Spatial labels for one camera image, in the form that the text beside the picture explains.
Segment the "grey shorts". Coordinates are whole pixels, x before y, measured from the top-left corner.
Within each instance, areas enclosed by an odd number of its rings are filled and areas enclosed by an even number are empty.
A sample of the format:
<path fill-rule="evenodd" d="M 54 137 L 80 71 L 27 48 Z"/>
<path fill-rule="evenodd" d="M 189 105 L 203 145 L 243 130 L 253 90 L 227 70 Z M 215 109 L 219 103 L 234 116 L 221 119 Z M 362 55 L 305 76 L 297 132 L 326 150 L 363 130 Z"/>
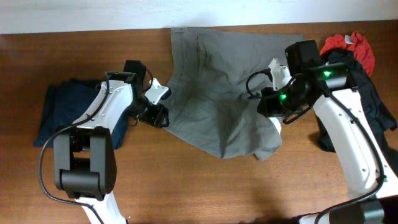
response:
<path fill-rule="evenodd" d="M 280 119 L 259 114 L 249 95 L 272 86 L 261 70 L 274 58 L 285 64 L 285 48 L 301 40 L 298 34 L 173 28 L 168 131 L 221 159 L 270 158 L 282 145 Z"/>

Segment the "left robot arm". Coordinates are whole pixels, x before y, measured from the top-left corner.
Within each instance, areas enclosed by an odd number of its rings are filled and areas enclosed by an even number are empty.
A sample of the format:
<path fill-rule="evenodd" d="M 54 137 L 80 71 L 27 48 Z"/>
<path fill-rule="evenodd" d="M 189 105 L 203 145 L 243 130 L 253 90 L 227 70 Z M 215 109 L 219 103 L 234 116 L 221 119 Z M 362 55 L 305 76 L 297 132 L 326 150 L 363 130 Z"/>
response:
<path fill-rule="evenodd" d="M 91 105 L 72 125 L 53 137 L 55 186 L 67 204 L 83 208 L 91 223 L 127 223 L 113 189 L 117 165 L 112 133 L 122 115 L 156 128 L 166 128 L 169 111 L 159 101 L 171 90 L 151 78 L 139 60 L 127 60 L 121 72 L 106 72 Z"/>

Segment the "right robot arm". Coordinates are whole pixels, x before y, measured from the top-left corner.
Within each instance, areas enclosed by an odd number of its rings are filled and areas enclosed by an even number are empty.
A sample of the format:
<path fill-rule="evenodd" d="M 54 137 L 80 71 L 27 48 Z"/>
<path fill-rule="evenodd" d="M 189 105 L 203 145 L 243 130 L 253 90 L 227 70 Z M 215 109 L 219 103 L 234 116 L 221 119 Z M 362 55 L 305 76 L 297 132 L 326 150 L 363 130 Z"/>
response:
<path fill-rule="evenodd" d="M 293 123 L 314 110 L 329 136 L 345 175 L 346 202 L 292 223 L 396 223 L 397 176 L 384 157 L 364 113 L 353 72 L 341 62 L 324 62 L 314 40 L 285 50 L 287 63 L 271 60 L 264 73 L 272 86 L 256 94 L 257 112 Z"/>

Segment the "folded navy blue garment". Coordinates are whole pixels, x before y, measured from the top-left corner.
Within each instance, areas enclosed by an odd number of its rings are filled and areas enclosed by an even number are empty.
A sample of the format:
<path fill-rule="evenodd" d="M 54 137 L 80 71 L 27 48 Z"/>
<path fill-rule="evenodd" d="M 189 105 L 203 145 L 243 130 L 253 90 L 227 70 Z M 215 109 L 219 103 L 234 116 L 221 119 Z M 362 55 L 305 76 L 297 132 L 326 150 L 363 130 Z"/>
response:
<path fill-rule="evenodd" d="M 92 114 L 101 103 L 106 91 L 106 82 L 100 80 L 70 79 L 60 85 L 50 85 L 45 96 L 44 110 L 40 129 L 33 146 L 42 147 L 58 127 L 69 126 L 74 121 L 81 121 Z M 89 125 L 104 124 L 111 131 L 113 147 L 119 149 L 124 141 L 129 126 L 130 106 L 134 97 L 130 84 L 116 80 L 109 81 L 109 96 L 95 120 L 85 123 Z"/>

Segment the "red garment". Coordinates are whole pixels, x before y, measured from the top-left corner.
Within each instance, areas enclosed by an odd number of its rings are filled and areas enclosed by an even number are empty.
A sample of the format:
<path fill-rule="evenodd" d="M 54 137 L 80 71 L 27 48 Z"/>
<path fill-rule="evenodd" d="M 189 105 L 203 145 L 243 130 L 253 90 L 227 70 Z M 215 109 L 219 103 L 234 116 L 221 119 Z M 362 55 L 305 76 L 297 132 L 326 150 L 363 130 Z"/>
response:
<path fill-rule="evenodd" d="M 373 74 L 376 64 L 373 50 L 368 40 L 358 31 L 351 35 L 336 34 L 326 38 L 325 44 L 320 51 L 320 55 L 324 56 L 329 51 L 335 49 L 349 50 L 353 53 L 355 59 L 362 65 L 366 73 L 370 77 Z"/>

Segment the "black garment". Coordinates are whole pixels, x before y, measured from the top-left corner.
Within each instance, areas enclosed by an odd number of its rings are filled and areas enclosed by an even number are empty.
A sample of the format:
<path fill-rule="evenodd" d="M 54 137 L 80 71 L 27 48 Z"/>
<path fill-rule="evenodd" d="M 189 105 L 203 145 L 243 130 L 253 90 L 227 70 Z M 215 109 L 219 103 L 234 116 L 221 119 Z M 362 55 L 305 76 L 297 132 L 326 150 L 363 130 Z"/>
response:
<path fill-rule="evenodd" d="M 320 55 L 323 63 L 343 63 L 358 85 L 364 115 L 374 137 L 393 172 L 397 173 L 397 151 L 391 148 L 386 140 L 385 132 L 397 129 L 397 121 L 381 100 L 374 83 L 368 77 L 361 63 L 355 59 L 354 53 L 345 49 L 332 49 Z"/>

